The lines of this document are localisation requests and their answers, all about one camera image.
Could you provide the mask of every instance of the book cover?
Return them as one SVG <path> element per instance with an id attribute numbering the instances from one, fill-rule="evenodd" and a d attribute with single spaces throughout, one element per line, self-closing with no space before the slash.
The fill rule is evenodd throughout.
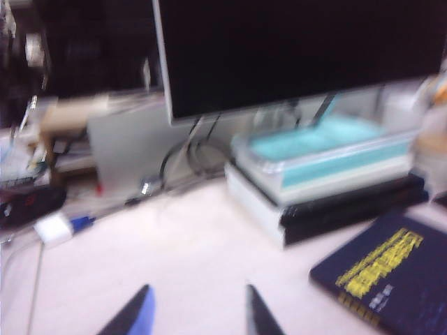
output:
<path id="1" fill-rule="evenodd" d="M 447 334 L 446 251 L 443 232 L 388 214 L 310 276 L 374 326 L 393 334 Z"/>

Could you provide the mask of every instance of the desk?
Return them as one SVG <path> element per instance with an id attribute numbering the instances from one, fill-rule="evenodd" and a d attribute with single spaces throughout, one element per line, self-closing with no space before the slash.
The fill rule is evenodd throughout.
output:
<path id="1" fill-rule="evenodd" d="M 95 334 L 145 283 L 156 295 L 155 335 L 245 334 L 248 282 L 286 334 L 377 334 L 308 280 L 313 265 L 366 226 L 281 251 L 224 181 L 153 199 L 45 250 L 32 334 Z M 35 261 L 17 259 L 5 285 L 25 290 L 29 278 L 13 269 Z M 2 334 L 24 334 L 23 312 L 12 312 Z"/>

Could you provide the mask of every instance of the black object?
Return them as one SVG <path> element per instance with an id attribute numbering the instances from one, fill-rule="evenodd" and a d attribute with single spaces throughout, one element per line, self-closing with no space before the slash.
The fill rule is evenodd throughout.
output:
<path id="1" fill-rule="evenodd" d="M 234 162 L 233 167 L 241 177 L 244 177 L 253 191 L 260 193 L 273 206 L 282 210 L 279 222 L 272 224 L 277 224 L 284 229 L 285 246 L 375 218 L 388 211 L 405 209 L 427 202 L 429 199 L 428 192 L 424 191 L 424 179 L 415 174 L 409 174 L 392 181 L 283 208 Z"/>
<path id="2" fill-rule="evenodd" d="M 98 335 L 150 335 L 154 309 L 154 293 L 144 285 Z"/>
<path id="3" fill-rule="evenodd" d="M 446 42 L 444 0 L 154 6 L 174 119 L 425 77 L 439 71 Z"/>
<path id="4" fill-rule="evenodd" d="M 17 194 L 0 204 L 0 230 L 20 228 L 41 216 L 60 209 L 66 199 L 61 187 L 43 186 Z"/>
<path id="5" fill-rule="evenodd" d="M 310 276 L 357 316 L 391 334 L 445 334 L 446 252 L 446 234 L 389 214 Z"/>
<path id="6" fill-rule="evenodd" d="M 45 34 L 46 94 L 71 97 L 151 86 L 160 70 L 150 0 L 34 0 Z"/>
<path id="7" fill-rule="evenodd" d="M 447 209 L 447 192 L 437 195 L 433 201 Z"/>
<path id="8" fill-rule="evenodd" d="M 331 210 L 322 210 L 312 216 L 291 218 L 283 216 L 281 226 L 286 230 L 285 244 L 330 232 L 357 222 L 370 220 L 388 211 L 405 209 L 415 204 L 427 202 L 428 192 L 422 188 L 403 188 L 383 195 L 359 200 Z"/>
<path id="9" fill-rule="evenodd" d="M 247 335 L 284 335 L 253 285 L 247 285 Z"/>

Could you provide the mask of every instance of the computer monitor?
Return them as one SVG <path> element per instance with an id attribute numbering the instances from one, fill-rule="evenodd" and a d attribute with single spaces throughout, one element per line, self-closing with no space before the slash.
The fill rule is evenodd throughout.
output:
<path id="1" fill-rule="evenodd" d="M 439 71 L 444 0 L 154 0 L 171 119 Z"/>

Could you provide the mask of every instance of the wire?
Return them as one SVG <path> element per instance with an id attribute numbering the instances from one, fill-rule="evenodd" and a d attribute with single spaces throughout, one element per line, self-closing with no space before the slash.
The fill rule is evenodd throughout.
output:
<path id="1" fill-rule="evenodd" d="M 219 113 L 218 115 L 217 115 L 217 117 L 216 117 L 216 119 L 214 120 L 214 122 L 213 122 L 213 124 L 212 124 L 212 126 L 211 126 L 211 128 L 210 128 L 210 131 L 208 132 L 208 134 L 207 134 L 207 140 L 210 140 L 210 138 L 211 138 L 211 134 L 212 134 L 212 132 L 214 131 L 214 129 L 216 128 L 216 126 L 217 126 L 217 122 L 219 122 L 219 119 L 221 118 L 221 114 Z"/>
<path id="2" fill-rule="evenodd" d="M 200 120 L 202 120 L 202 118 L 200 118 L 193 124 L 191 130 L 189 131 L 188 139 L 186 141 L 177 143 L 168 151 L 168 153 L 163 158 L 163 161 L 161 162 L 159 170 L 162 192 L 171 192 L 176 188 L 188 188 L 205 180 L 222 177 L 224 175 L 223 164 L 210 167 L 209 162 L 205 162 L 205 155 L 203 154 L 204 147 L 212 147 L 219 151 L 225 157 L 225 159 L 228 159 L 230 156 L 228 150 L 225 148 L 225 145 L 217 140 L 211 139 L 211 136 L 216 129 L 220 117 L 220 114 L 217 115 L 216 119 L 211 125 L 210 130 L 208 131 L 208 134 L 205 137 L 193 138 L 198 131 Z M 175 181 L 171 185 L 168 185 L 166 181 L 166 166 L 171 157 L 176 153 L 178 154 L 175 162 L 179 162 L 184 154 L 188 166 L 193 173 L 193 176 L 184 177 L 180 180 Z M 174 163 L 173 168 L 170 169 L 170 171 L 173 171 L 177 167 L 178 163 L 176 163 Z"/>
<path id="3" fill-rule="evenodd" d="M 43 242 L 41 242 L 41 247 L 39 249 L 39 260 L 37 263 L 36 276 L 35 276 L 35 280 L 34 280 L 33 298 L 31 300 L 31 310 L 29 312 L 27 335 L 31 334 L 31 330 L 33 328 L 34 313 L 36 312 L 37 294 L 38 294 L 38 289 L 39 289 L 39 283 L 41 281 L 43 251 L 44 251 L 44 244 L 43 244 Z"/>
<path id="4" fill-rule="evenodd" d="M 20 248 L 18 248 L 17 250 L 14 250 L 8 257 L 8 259 L 5 261 L 5 263 L 3 264 L 3 267 L 1 269 L 1 272 L 3 274 L 3 282 L 6 282 L 6 275 L 8 273 L 8 269 L 11 265 L 11 262 L 18 256 L 20 255 L 23 251 L 28 250 L 29 248 L 31 248 L 33 245 L 36 244 L 37 241 L 39 241 L 40 238 L 37 237 L 35 239 L 32 239 L 30 242 L 24 244 L 23 246 L 21 246 Z"/>

